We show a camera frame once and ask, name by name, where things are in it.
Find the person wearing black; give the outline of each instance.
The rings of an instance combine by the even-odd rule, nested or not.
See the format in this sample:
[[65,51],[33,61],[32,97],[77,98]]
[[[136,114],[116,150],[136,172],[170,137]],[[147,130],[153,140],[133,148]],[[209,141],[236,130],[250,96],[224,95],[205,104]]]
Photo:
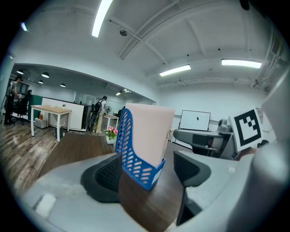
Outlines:
[[11,113],[13,108],[14,97],[20,98],[20,95],[17,93],[17,84],[22,80],[21,76],[17,76],[15,81],[11,83],[8,92],[7,92],[7,105],[5,111],[5,121],[4,125],[11,123]]

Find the beige pants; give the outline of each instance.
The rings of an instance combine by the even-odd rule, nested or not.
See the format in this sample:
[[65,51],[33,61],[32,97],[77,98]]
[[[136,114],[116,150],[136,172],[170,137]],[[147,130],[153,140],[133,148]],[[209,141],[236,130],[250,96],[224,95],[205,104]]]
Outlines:
[[103,121],[103,113],[100,112],[98,113],[98,119],[94,124],[94,131],[96,131],[96,133],[100,133],[102,131],[102,121]]

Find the white label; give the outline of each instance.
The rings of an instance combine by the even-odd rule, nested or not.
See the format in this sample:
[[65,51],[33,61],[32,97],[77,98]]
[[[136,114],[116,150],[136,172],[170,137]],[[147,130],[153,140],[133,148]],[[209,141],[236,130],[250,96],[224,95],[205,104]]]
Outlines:
[[160,169],[160,171],[158,173],[156,173],[155,177],[153,178],[153,181],[151,184],[153,184],[160,176],[162,169]]

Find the blue plastic basket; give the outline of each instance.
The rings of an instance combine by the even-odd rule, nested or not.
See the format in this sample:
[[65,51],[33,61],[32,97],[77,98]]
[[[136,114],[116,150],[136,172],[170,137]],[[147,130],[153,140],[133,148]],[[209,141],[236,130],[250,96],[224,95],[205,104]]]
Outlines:
[[137,156],[132,145],[133,118],[130,110],[123,108],[118,129],[116,150],[122,155],[123,170],[146,190],[151,189],[161,174],[165,159],[154,167]]

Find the white table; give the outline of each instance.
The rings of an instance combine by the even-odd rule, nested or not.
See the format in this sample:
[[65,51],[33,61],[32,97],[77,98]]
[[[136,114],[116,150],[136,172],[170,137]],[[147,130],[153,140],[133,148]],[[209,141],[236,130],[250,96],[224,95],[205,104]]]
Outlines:
[[108,126],[110,125],[110,121],[111,121],[111,119],[117,119],[115,128],[118,129],[117,127],[118,127],[119,117],[116,117],[116,116],[109,116],[109,115],[104,115],[103,117],[108,119],[107,128],[108,128]]
[[60,116],[63,114],[68,114],[68,131],[69,131],[69,126],[71,122],[71,113],[72,110],[69,109],[62,109],[59,107],[51,107],[51,106],[31,106],[31,136],[34,136],[34,109],[35,110],[40,110],[49,114],[55,114],[58,116],[58,122],[57,122],[57,135],[58,135],[58,142],[60,141],[60,135],[59,135],[59,124],[60,124]]

